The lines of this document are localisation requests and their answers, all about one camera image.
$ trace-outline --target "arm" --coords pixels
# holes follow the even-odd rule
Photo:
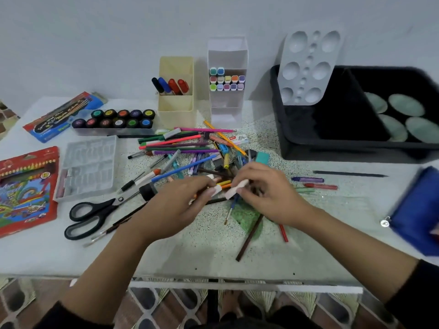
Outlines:
[[[63,306],[87,321],[111,324],[146,248],[194,221],[214,190],[208,188],[191,205],[189,201],[206,186],[215,186],[215,182],[205,176],[163,186],[142,210],[117,229],[107,247],[63,296]],[[47,327],[44,321],[39,324],[41,328]]]
[[[320,243],[358,281],[386,303],[403,286],[418,260],[313,207],[294,190],[286,176],[270,167],[249,163],[232,182],[250,179],[264,198],[248,189],[239,194],[269,219],[297,228]]]

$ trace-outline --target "white paint palette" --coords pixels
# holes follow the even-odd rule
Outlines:
[[[322,99],[344,38],[341,24],[304,24],[287,35],[277,77],[284,105]]]

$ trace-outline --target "hand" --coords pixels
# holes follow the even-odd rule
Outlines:
[[[215,192],[215,182],[207,176],[187,177],[165,184],[127,223],[134,231],[154,242],[180,232],[192,223]],[[189,205],[200,190],[207,188]]]
[[[315,209],[293,188],[285,174],[264,164],[250,162],[239,170],[232,187],[242,180],[253,180],[252,186],[263,191],[263,196],[253,194],[247,188],[239,188],[237,193],[261,214],[278,224],[299,227]]]

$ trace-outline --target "clear plastic tray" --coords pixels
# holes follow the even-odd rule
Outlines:
[[[67,145],[54,200],[85,199],[114,192],[117,136]]]

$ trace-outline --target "forearm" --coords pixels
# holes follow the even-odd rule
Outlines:
[[[111,324],[150,242],[122,224],[107,247],[70,288],[61,303],[81,318]]]
[[[320,243],[358,281],[386,303],[418,260],[314,208],[300,230]]]

